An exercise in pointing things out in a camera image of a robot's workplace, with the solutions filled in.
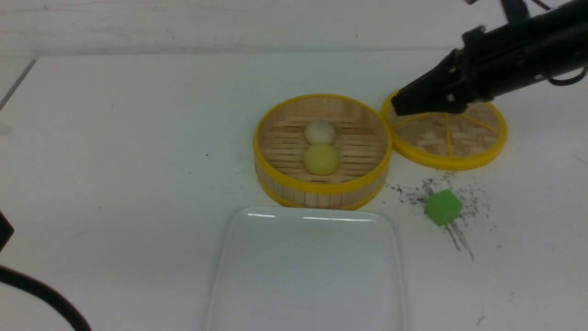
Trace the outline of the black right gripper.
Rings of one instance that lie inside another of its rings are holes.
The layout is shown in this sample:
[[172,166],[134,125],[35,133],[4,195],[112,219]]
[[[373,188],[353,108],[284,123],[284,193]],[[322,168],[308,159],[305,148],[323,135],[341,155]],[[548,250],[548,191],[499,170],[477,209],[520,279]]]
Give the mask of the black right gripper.
[[461,50],[391,97],[396,115],[461,114],[468,103],[489,102],[510,92],[510,26],[488,32],[479,26],[462,39]]

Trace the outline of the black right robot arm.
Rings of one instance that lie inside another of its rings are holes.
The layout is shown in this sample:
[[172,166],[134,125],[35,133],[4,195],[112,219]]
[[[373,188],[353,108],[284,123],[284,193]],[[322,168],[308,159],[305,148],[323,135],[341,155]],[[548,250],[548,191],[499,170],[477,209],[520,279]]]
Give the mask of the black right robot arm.
[[506,24],[462,35],[462,48],[391,97],[398,116],[461,114],[471,103],[547,81],[569,86],[587,74],[588,3],[571,0],[531,16],[522,0],[503,0]]

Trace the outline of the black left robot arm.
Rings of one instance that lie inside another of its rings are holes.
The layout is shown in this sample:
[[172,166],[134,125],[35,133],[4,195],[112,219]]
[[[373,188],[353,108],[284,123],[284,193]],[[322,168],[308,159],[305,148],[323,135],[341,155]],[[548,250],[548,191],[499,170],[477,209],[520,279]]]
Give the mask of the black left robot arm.
[[6,216],[0,212],[0,251],[4,249],[13,233],[13,226],[10,224],[10,222],[8,222]]

